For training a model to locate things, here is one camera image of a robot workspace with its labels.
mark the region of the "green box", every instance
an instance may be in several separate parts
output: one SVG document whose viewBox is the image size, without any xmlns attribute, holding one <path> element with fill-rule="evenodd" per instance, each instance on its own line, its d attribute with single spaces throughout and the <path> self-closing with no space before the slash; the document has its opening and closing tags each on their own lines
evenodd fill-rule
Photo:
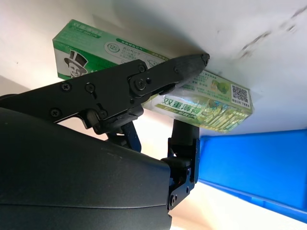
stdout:
<svg viewBox="0 0 307 230">
<path fill-rule="evenodd" d="M 58 76 L 64 80 L 136 59 L 148 68 L 169 59 L 76 20 L 60 31 L 53 46 Z M 152 97 L 143 106 L 219 132 L 230 131 L 253 110 L 248 89 L 206 71 L 166 96 Z"/>
<path fill-rule="evenodd" d="M 71 20 L 53 39 L 58 76 L 64 80 L 140 59 L 148 67 L 167 57 Z"/>
</svg>

